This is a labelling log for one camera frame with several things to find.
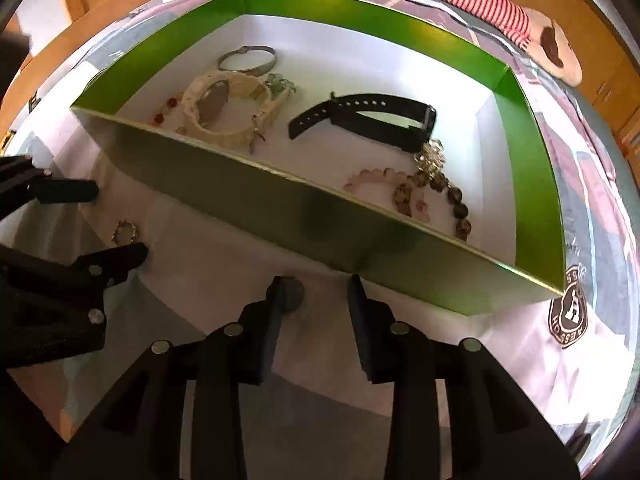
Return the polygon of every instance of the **black watch strap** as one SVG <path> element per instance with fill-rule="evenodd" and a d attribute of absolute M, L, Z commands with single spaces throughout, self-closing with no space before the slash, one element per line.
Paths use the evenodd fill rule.
<path fill-rule="evenodd" d="M 398 126 L 357 112 L 386 112 L 406 117 L 422 124 L 421 128 Z M 368 139 L 384 142 L 404 152 L 417 153 L 431 137 L 436 121 L 436 110 L 420 101 L 386 94 L 352 94 L 324 101 L 289 122 L 289 138 L 320 121 L 330 119 L 340 126 Z"/>

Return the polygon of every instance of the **cream watch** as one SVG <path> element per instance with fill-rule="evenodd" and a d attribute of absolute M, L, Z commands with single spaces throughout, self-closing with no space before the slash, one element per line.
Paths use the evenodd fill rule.
<path fill-rule="evenodd" d="M 277 111 L 295 92 L 291 81 L 279 74 L 269 74 L 265 81 L 240 72 L 211 70 L 198 76 L 184 91 L 180 102 L 185 135 L 224 148 L 248 146 L 255 139 L 264 140 L 264 132 L 273 123 Z M 239 130 L 215 131 L 215 122 L 229 97 L 252 99 L 260 104 L 252 125 Z"/>

